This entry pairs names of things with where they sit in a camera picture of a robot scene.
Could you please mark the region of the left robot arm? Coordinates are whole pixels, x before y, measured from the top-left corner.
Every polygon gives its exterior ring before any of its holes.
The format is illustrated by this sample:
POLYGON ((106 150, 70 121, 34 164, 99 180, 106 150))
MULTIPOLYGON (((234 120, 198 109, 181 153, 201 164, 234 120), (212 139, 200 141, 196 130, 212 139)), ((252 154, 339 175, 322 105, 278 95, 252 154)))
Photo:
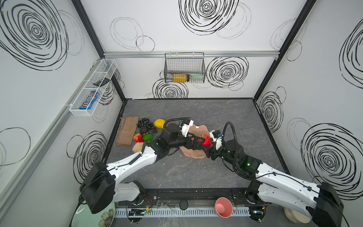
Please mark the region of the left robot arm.
POLYGON ((171 148, 200 149, 205 139, 190 133, 190 127, 170 124, 154 140, 144 144, 141 151, 114 163, 95 164, 80 186, 81 200, 86 202, 92 214, 101 212, 113 202, 142 203, 145 194, 142 185, 138 181, 122 181, 166 157, 171 148))

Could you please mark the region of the yellow lemon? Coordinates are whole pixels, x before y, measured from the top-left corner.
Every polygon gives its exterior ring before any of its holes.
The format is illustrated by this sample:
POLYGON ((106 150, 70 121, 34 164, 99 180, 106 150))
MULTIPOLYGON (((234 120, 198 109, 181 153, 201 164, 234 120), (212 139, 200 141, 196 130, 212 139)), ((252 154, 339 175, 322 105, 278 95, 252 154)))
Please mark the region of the yellow lemon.
POLYGON ((164 119, 157 119, 154 121, 154 126, 158 129, 162 129, 164 124, 165 124, 165 120, 164 119))

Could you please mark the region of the red crinkled fruit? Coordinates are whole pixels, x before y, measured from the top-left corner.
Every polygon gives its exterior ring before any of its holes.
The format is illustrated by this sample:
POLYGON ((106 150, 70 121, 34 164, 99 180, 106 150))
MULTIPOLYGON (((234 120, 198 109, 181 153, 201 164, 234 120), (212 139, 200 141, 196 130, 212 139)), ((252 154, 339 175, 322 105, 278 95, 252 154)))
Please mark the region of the red crinkled fruit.
POLYGON ((212 139, 207 134, 202 134, 201 139, 198 139, 198 142, 204 146, 211 146, 213 144, 212 139))

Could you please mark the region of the green lime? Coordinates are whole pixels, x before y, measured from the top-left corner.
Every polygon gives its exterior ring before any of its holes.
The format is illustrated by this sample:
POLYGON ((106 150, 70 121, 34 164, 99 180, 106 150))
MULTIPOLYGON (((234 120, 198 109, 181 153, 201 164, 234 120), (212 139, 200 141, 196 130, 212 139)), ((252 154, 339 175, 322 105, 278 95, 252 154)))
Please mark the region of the green lime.
POLYGON ((143 141, 144 142, 151 142, 153 140, 154 136, 150 133, 143 134, 143 141))

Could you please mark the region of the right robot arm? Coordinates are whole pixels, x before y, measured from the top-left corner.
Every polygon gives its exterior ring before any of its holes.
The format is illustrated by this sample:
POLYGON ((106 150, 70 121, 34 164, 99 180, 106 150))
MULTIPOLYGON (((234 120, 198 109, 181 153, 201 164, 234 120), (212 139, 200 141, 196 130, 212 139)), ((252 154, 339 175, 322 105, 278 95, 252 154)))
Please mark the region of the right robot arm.
POLYGON ((218 139, 205 145, 203 150, 208 158, 221 158, 238 176, 250 181, 245 191, 248 202, 275 203, 307 216, 319 227, 342 225, 344 205, 329 183, 307 182, 278 171, 245 154, 243 147, 234 140, 223 142, 218 139))

